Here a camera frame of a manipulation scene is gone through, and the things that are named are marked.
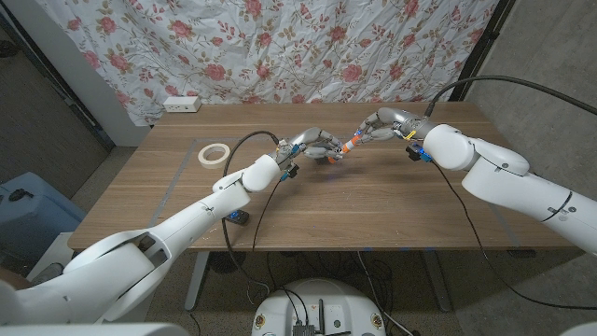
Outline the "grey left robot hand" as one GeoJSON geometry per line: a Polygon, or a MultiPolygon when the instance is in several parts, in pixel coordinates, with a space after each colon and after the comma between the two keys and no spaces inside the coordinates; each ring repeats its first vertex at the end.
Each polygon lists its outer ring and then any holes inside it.
{"type": "Polygon", "coordinates": [[[340,160],[343,157],[343,143],[331,133],[318,127],[310,129],[278,143],[273,158],[282,166],[303,153],[310,159],[330,158],[340,160]]]}

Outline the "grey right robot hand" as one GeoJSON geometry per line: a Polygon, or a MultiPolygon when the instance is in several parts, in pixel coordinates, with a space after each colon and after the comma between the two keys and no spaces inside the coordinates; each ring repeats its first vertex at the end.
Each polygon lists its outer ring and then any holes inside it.
{"type": "Polygon", "coordinates": [[[363,120],[355,131],[362,143],[386,141],[393,137],[407,141],[424,140],[433,128],[434,122],[406,110],[382,107],[363,120]]]}

